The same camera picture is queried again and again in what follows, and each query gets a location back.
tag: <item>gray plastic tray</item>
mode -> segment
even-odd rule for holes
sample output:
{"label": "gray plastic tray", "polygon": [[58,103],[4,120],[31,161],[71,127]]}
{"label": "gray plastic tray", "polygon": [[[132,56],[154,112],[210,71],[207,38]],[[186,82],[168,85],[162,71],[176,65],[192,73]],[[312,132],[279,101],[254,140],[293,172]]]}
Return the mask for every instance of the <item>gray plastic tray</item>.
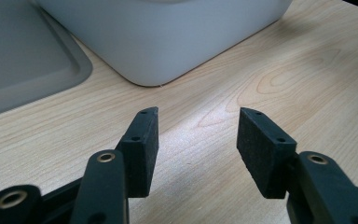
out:
{"label": "gray plastic tray", "polygon": [[0,0],[0,113],[86,80],[92,64],[36,4]]}

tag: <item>wooden table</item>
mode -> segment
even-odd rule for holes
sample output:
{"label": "wooden table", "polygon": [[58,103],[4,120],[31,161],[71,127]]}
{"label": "wooden table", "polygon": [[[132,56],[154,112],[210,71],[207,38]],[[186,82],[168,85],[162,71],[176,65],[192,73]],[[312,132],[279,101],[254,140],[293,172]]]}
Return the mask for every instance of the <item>wooden table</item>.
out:
{"label": "wooden table", "polygon": [[158,160],[150,196],[130,199],[131,223],[289,223],[285,200],[261,196],[236,149],[241,106],[266,113],[297,152],[335,159],[358,186],[358,7],[294,0],[281,20],[157,88],[84,50],[88,80],[0,114],[0,190],[46,194],[79,178],[154,105]]}

